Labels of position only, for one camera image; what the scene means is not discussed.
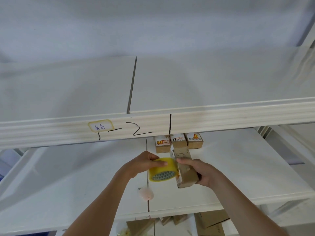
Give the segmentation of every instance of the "yellow tape roll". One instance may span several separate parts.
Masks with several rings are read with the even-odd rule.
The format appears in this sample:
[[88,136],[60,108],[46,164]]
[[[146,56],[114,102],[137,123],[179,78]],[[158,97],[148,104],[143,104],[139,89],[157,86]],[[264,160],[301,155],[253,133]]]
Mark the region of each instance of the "yellow tape roll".
[[170,157],[164,157],[156,160],[166,161],[167,166],[153,167],[149,169],[149,180],[154,182],[167,181],[175,177],[178,173],[175,161]]

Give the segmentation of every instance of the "small cardboard box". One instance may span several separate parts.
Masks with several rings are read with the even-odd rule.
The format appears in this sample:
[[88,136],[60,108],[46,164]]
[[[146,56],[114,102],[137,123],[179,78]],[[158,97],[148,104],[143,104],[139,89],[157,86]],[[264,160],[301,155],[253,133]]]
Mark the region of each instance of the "small cardboard box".
[[173,216],[173,222],[175,225],[178,225],[181,222],[184,222],[188,218],[188,215],[175,215]]
[[202,147],[203,140],[200,133],[190,132],[185,133],[188,149],[198,149]]
[[200,212],[196,213],[195,216],[199,217],[203,228],[208,228],[215,224],[222,223],[230,218],[225,210]]
[[203,228],[198,215],[195,214],[195,222],[198,236],[225,236],[222,224],[215,224],[208,228]]
[[161,223],[162,225],[166,225],[168,222],[170,222],[172,216],[165,216],[165,217],[161,217],[160,220],[161,220]]
[[155,136],[155,150],[157,153],[169,152],[171,148],[171,140],[169,135]]
[[187,146],[187,141],[185,139],[185,135],[183,133],[179,134],[171,134],[170,135],[171,142],[176,147],[185,147]]
[[[189,153],[188,147],[176,147],[174,144],[171,146],[171,150],[169,152],[171,158],[176,161],[176,158],[190,158],[191,155]],[[192,166],[186,164],[177,163],[178,174],[176,175],[176,182],[178,188],[186,188],[190,187],[196,182],[199,181],[197,172]]]
[[127,226],[132,236],[141,236],[148,232],[151,227],[153,227],[154,221],[155,218],[128,221]]

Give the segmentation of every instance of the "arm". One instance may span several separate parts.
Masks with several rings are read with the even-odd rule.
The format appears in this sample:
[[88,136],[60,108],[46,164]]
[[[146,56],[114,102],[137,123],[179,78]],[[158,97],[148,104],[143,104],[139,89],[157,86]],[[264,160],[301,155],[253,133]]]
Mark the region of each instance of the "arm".
[[214,166],[199,159],[178,158],[177,162],[191,165],[201,174],[198,184],[214,191],[240,236],[289,236]]
[[123,165],[103,192],[79,215],[63,236],[109,235],[120,199],[129,180],[152,167],[167,164],[164,161],[153,161],[158,158],[144,151]]

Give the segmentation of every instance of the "hand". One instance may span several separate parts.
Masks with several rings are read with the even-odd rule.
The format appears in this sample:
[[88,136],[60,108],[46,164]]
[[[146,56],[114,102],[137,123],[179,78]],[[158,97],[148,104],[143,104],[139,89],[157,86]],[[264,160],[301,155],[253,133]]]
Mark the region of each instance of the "hand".
[[138,173],[144,172],[153,167],[163,167],[166,161],[154,161],[159,159],[157,155],[144,151],[136,158],[127,162],[122,168],[129,173],[130,178],[134,178]]
[[176,161],[192,166],[201,175],[201,179],[196,184],[213,189],[217,180],[224,177],[221,171],[200,159],[177,158]]

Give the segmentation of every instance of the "forearm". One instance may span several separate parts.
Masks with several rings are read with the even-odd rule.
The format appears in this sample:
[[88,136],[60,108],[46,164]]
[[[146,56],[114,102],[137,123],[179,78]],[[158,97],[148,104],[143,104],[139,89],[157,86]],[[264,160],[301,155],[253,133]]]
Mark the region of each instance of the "forearm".
[[240,236],[288,236],[221,172],[211,187]]
[[80,214],[64,236],[109,235],[130,177],[119,170],[103,192]]

